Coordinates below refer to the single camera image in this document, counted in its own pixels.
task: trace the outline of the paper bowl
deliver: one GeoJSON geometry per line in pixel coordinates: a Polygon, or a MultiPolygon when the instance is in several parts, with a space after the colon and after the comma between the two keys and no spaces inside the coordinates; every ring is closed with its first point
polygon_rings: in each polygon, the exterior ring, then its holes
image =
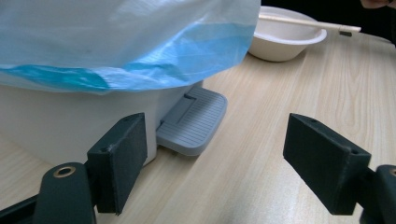
{"type": "MultiPolygon", "coordinates": [[[[314,21],[302,13],[279,7],[261,7],[260,13],[314,21]]],[[[248,52],[266,61],[285,62],[296,57],[307,46],[322,41],[326,35],[326,30],[320,28],[258,20],[248,52]]]]}

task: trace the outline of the foot pedal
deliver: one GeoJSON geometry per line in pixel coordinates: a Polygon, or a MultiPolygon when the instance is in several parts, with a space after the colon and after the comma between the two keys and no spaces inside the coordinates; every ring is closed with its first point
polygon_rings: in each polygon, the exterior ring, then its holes
{"type": "Polygon", "coordinates": [[[187,156],[206,148],[219,127],[227,99],[216,92],[193,87],[168,112],[157,129],[157,144],[187,156]]]}

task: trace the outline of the table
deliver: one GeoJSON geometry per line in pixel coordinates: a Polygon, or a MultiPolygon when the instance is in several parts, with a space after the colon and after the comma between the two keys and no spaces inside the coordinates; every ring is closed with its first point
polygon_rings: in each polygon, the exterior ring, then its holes
{"type": "MultiPolygon", "coordinates": [[[[199,157],[160,147],[123,213],[98,223],[358,223],[330,215],[283,159],[289,113],[318,119],[396,164],[396,49],[388,40],[329,32],[285,63],[247,55],[205,81],[228,98],[223,122],[199,157]]],[[[38,193],[52,165],[0,134],[0,209],[38,193]]]]}

